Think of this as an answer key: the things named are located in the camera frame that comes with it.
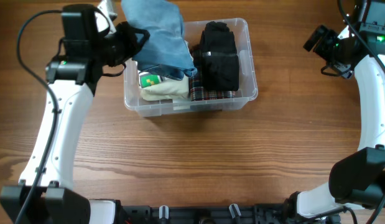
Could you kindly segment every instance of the plaid shirt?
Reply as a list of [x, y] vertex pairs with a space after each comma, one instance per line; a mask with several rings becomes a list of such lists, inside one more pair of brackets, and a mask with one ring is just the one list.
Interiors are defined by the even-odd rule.
[[200, 69], [200, 60], [202, 53], [200, 49], [194, 47], [192, 54], [193, 64], [198, 69], [198, 74], [195, 77], [189, 79], [190, 82], [190, 93], [191, 101], [200, 101], [200, 100], [219, 100], [219, 99], [228, 99], [235, 97], [235, 91], [215, 91], [215, 90], [205, 90], [202, 85], [202, 73]]

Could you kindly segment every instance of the robotic hand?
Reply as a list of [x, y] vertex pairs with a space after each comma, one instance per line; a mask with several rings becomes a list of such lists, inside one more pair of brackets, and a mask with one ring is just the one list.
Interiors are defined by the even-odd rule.
[[[127, 22], [115, 27], [111, 22], [116, 17], [114, 7], [103, 0], [100, 10], [77, 4], [61, 12], [65, 37], [60, 44], [66, 54], [58, 51], [47, 65], [49, 85], [40, 80], [48, 94], [37, 142], [19, 185], [2, 188], [2, 207], [16, 223], [85, 224], [340, 223], [340, 212], [376, 208], [368, 221], [372, 223], [385, 207], [385, 1], [356, 0], [350, 17], [338, 3], [346, 29], [337, 34], [320, 26], [304, 45], [327, 61], [321, 69], [324, 75], [354, 75], [361, 97], [358, 152], [334, 165], [329, 183], [296, 192], [284, 203], [253, 207], [122, 207], [119, 200], [88, 200], [73, 192], [78, 137], [97, 82], [102, 76], [121, 74], [103, 74], [102, 67], [123, 64], [149, 38], [146, 30]], [[20, 56], [19, 60], [34, 74]]]

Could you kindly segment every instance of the cream folded cloth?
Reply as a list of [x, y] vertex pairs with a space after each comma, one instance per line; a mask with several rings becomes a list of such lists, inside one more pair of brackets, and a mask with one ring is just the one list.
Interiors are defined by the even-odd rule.
[[189, 94], [188, 77], [184, 76], [180, 81], [169, 79], [140, 89], [140, 91], [142, 99], [147, 101], [187, 99]]

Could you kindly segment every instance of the wooden surface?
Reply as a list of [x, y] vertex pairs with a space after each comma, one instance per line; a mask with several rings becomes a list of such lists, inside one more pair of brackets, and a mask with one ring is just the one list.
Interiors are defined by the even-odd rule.
[[[78, 143], [75, 190], [123, 205], [252, 205], [325, 183], [356, 151], [361, 129], [355, 79], [321, 75], [325, 62], [302, 48], [319, 24], [343, 27], [336, 3], [175, 3], [185, 21], [246, 19], [258, 98], [238, 111], [140, 118], [124, 107], [123, 77], [102, 78]], [[0, 189], [16, 184], [44, 110], [44, 90], [16, 61], [16, 34], [34, 13], [63, 5], [0, 4]], [[58, 15], [36, 19], [22, 40], [26, 64], [43, 75], [62, 35]], [[370, 214], [358, 212], [359, 222]], [[1, 206], [0, 223], [9, 223]]]

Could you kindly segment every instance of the storage box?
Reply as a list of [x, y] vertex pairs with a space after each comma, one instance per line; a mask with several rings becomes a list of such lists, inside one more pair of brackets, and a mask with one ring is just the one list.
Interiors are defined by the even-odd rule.
[[[189, 47], [199, 44], [202, 31], [211, 21], [185, 23], [185, 40]], [[124, 71], [124, 104], [127, 109], [137, 111], [140, 116], [160, 116], [162, 114], [185, 113], [206, 110], [238, 110], [258, 95], [256, 73], [250, 46], [248, 23], [244, 19], [220, 19], [234, 32], [236, 49], [239, 56], [239, 90], [235, 98], [206, 101], [158, 100], [146, 101], [139, 95], [138, 72], [136, 63], [126, 62]]]

